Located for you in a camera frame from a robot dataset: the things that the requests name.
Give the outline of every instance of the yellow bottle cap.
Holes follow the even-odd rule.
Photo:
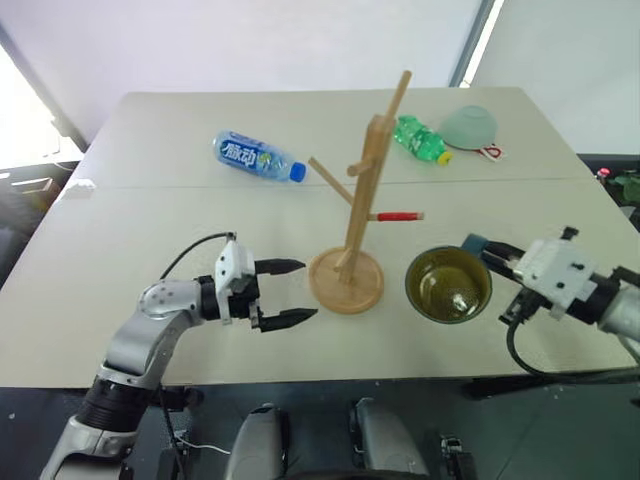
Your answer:
[[[442,155],[440,155],[438,157],[438,165],[447,165],[449,163],[449,160],[451,160],[451,157],[453,157],[453,153],[451,152],[444,152]]]

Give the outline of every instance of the black cable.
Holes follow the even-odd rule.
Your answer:
[[[160,275],[160,280],[164,280],[165,278],[167,278],[167,275],[171,273],[171,270],[173,270],[173,268],[178,264],[178,262],[180,262],[180,260],[182,260],[187,253],[189,253],[191,250],[196,248],[198,245],[200,245],[201,243],[207,242],[209,240],[213,240],[214,238],[222,238],[222,237],[235,240],[236,234],[233,232],[214,233],[213,235],[207,235],[206,237],[203,237],[200,240],[193,242],[186,249],[184,249],[182,253],[178,255],[173,262],[171,262],[171,265],[169,265],[167,269],[162,273],[162,275]]]
[[[532,367],[520,356],[516,350],[515,335],[518,327],[524,322],[524,319],[518,319],[509,324],[507,329],[507,350],[511,358],[522,368],[532,375],[546,378],[553,382],[567,384],[596,384],[596,383],[625,383],[638,380],[640,377],[640,368],[624,368],[600,373],[551,373],[538,370]]]
[[[173,423],[171,422],[171,416],[167,405],[164,403],[164,393],[162,384],[158,387],[158,399],[160,400],[160,407],[162,408],[162,414],[164,415],[164,423],[167,426],[167,432],[169,433],[169,439],[171,440],[171,447],[173,447],[173,454],[176,457],[176,463],[178,464],[178,470],[182,475],[183,480],[187,480],[187,474],[182,463],[182,454],[178,448],[178,442],[176,441],[176,431],[173,429]]]

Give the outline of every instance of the bottle label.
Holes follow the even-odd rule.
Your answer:
[[[261,172],[271,163],[271,154],[259,147],[262,142],[231,132],[234,140],[225,140],[220,146],[220,153],[233,163],[242,165],[247,170]]]

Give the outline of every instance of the round wooden base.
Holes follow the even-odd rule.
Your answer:
[[[337,313],[354,314],[373,307],[384,291],[384,276],[378,262],[360,252],[350,283],[338,280],[333,270],[344,247],[332,248],[313,259],[309,267],[311,291],[318,301]]]

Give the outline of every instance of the bowl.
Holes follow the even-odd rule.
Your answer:
[[[486,108],[467,105],[442,122],[438,133],[452,147],[478,150],[491,145],[497,131],[498,122]]]
[[[418,255],[405,277],[407,297],[420,314],[445,324],[476,317],[489,303],[491,275],[484,263],[459,247]]]

